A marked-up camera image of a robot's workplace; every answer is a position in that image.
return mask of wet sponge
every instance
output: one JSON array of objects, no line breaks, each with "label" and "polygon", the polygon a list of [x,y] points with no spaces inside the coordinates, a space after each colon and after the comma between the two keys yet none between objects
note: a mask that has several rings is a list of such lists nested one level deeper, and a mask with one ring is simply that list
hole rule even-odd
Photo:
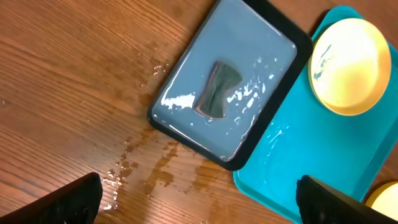
[{"label": "wet sponge", "polygon": [[242,80],[242,76],[233,67],[217,61],[195,109],[211,118],[223,118],[226,93]]}]

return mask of water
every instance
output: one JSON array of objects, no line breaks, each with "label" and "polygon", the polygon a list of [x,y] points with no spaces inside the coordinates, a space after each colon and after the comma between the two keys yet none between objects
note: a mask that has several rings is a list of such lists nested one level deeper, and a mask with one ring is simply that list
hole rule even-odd
[{"label": "water", "polygon": [[[171,74],[154,119],[228,161],[295,55],[294,44],[245,3],[222,0]],[[239,71],[243,81],[225,96],[224,118],[210,121],[195,105],[217,60]]]}]

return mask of blue tray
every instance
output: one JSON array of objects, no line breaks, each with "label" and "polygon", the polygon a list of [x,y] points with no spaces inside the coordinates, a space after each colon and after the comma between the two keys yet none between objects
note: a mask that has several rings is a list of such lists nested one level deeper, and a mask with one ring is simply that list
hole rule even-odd
[{"label": "blue tray", "polygon": [[[313,40],[347,18],[362,16],[348,6],[332,9]],[[387,90],[359,116],[340,116],[321,105],[305,67],[246,165],[234,172],[237,188],[298,223],[296,182],[305,174],[362,200],[397,141],[398,52],[389,47],[393,66]]]}]

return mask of bowl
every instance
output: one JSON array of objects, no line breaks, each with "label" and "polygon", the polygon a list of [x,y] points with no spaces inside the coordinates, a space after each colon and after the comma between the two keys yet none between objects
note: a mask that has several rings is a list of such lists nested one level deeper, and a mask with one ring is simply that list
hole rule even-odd
[{"label": "bowl", "polygon": [[371,109],[385,92],[390,75],[387,41],[363,19],[344,19],[330,26],[317,40],[308,64],[315,96],[345,116]]}]

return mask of brown wooden surface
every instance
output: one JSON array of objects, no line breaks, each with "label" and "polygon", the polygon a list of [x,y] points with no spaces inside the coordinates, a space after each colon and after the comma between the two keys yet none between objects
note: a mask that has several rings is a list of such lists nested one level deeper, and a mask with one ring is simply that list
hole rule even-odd
[{"label": "brown wooden surface", "polygon": [[[0,1],[0,216],[95,171],[96,223],[287,222],[146,120],[214,1]],[[272,2],[307,32],[354,6],[398,46],[395,1]],[[391,178],[398,149],[375,183]]]}]

